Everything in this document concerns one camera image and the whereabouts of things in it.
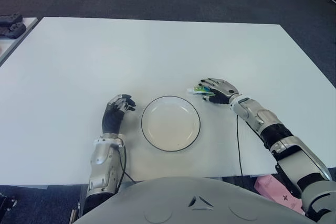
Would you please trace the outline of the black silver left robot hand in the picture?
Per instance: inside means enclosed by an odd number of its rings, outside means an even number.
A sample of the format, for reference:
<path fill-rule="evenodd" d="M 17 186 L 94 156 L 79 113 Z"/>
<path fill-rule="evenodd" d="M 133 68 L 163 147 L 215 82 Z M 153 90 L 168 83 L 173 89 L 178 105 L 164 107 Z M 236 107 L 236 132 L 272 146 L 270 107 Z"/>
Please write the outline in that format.
<path fill-rule="evenodd" d="M 128 94 L 118 94 L 106 105 L 102 118 L 103 134 L 119 134 L 126 111 L 135 111 L 136 103 Z"/>

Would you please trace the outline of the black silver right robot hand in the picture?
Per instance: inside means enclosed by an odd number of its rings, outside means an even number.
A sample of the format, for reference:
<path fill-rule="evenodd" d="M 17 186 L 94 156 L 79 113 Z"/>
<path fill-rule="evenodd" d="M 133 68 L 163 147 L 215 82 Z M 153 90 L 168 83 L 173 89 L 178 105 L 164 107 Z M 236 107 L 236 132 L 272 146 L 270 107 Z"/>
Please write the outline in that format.
<path fill-rule="evenodd" d="M 214 104 L 229 104 L 231 99 L 239 96 L 239 91 L 232 84 L 223 79 L 202 79 L 198 85 L 209 89 L 212 93 L 212 95 L 203 95 L 202 99 Z"/>

